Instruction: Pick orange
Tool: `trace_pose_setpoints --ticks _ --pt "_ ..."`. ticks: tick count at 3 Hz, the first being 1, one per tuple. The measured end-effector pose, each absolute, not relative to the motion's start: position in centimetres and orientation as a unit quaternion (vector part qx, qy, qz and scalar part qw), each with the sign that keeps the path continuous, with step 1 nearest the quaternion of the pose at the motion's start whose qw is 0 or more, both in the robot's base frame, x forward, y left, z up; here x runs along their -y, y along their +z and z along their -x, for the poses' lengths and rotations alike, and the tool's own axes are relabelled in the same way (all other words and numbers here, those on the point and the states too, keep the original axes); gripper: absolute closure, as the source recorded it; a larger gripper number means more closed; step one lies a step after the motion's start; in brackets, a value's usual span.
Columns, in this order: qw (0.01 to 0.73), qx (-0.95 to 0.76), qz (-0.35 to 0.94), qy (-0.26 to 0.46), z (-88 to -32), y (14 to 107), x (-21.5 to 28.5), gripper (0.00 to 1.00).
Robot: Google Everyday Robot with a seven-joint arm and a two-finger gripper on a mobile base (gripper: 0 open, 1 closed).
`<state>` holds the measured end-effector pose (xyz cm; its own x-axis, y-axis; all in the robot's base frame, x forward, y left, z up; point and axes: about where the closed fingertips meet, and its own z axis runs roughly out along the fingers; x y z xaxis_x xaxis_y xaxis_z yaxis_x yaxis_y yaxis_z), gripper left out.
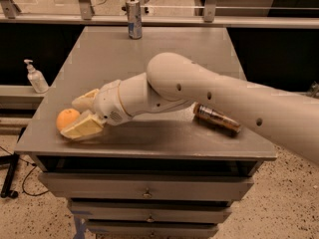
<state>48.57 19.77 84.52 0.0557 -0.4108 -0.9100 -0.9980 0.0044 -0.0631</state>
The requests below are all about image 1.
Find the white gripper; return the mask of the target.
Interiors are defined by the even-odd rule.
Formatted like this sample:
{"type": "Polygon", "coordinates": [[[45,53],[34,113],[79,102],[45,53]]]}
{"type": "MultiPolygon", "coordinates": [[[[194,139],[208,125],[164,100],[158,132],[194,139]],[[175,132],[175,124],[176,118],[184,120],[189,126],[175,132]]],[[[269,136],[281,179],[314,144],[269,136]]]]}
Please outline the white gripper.
{"type": "Polygon", "coordinates": [[[82,114],[66,125],[61,130],[61,135],[68,139],[77,139],[100,133],[104,128],[102,121],[109,125],[129,122],[132,117],[122,106],[120,83],[120,80],[115,80],[72,100],[72,107],[82,114]]]}

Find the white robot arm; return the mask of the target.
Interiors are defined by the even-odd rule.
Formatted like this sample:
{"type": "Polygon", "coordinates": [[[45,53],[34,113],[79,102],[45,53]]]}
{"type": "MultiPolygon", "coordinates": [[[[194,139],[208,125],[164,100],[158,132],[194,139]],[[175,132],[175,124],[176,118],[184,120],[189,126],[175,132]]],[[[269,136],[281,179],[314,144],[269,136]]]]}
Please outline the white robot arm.
{"type": "Polygon", "coordinates": [[[319,164],[319,102],[314,98],[212,72],[175,53],[161,53],[147,70],[115,80],[72,101],[78,118],[61,130],[68,139],[102,131],[141,114],[178,111],[200,103],[319,164]]]}

